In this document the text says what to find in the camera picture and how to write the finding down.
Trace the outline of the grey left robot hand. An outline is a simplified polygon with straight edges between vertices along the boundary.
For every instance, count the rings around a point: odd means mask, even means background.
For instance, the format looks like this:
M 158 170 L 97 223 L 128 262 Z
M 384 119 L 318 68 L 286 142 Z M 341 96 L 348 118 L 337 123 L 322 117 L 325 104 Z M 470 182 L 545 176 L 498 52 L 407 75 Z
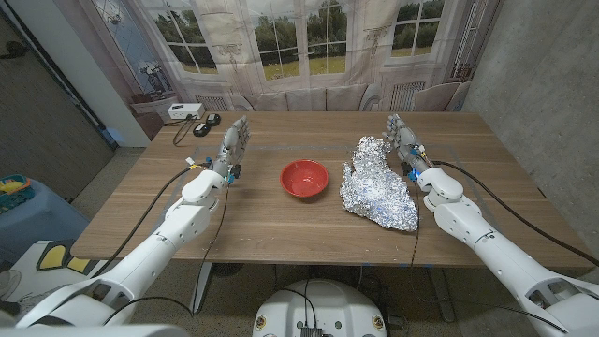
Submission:
M 212 161 L 212 170 L 226 176 L 232 166 L 242 161 L 250 137 L 247 116 L 243 115 L 224 134 L 219 152 Z

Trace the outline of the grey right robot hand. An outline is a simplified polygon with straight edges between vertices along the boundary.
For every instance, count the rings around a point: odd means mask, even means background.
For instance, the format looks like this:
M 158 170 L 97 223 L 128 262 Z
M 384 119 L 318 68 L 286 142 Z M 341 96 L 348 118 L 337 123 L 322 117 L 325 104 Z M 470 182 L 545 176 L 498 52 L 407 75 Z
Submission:
M 388 116 L 387 131 L 383 133 L 383 139 L 391 144 L 399 159 L 417 174 L 433 167 L 426 156 L 424 145 L 398 114 Z

